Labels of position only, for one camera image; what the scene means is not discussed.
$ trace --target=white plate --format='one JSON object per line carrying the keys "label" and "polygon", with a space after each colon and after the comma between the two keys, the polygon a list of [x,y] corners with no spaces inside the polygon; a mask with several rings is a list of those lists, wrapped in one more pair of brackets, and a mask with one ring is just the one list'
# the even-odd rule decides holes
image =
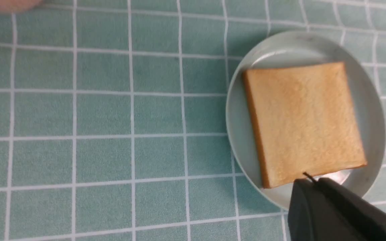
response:
{"label": "white plate", "polygon": [[372,186],[382,165],[385,150],[385,123],[377,92],[363,67],[338,44],[306,32],[283,32],[254,47],[237,67],[226,103],[226,123],[230,145],[239,166],[253,186],[281,208],[288,209],[293,184],[263,189],[253,129],[241,73],[248,68],[298,67],[345,62],[368,165],[327,174],[336,182],[363,196]]}

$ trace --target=black device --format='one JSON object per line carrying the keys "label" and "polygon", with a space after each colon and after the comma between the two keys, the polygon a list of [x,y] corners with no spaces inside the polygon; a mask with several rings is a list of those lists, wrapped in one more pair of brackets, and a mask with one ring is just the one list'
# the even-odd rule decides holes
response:
{"label": "black device", "polygon": [[385,212],[329,178],[307,176],[293,185],[292,241],[386,241]]}

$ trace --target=toast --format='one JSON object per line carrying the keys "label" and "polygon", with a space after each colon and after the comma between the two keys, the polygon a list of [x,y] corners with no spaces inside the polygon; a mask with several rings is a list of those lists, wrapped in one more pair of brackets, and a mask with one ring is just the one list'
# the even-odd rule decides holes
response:
{"label": "toast", "polygon": [[343,63],[243,79],[264,188],[367,165]]}

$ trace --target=bread crust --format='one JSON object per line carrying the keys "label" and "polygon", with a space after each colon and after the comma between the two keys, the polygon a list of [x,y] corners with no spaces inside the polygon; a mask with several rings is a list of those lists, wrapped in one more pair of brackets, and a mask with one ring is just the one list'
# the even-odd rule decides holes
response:
{"label": "bread crust", "polygon": [[243,79],[264,188],[367,165],[342,62]]}

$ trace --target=table surface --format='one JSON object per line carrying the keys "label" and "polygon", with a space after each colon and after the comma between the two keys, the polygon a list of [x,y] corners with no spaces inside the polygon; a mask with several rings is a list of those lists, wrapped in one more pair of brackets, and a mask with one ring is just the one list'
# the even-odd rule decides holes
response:
{"label": "table surface", "polygon": [[[317,32],[386,115],[386,0],[50,0],[0,15],[0,241],[287,241],[230,153],[251,47]],[[366,195],[386,212],[386,155]]]}

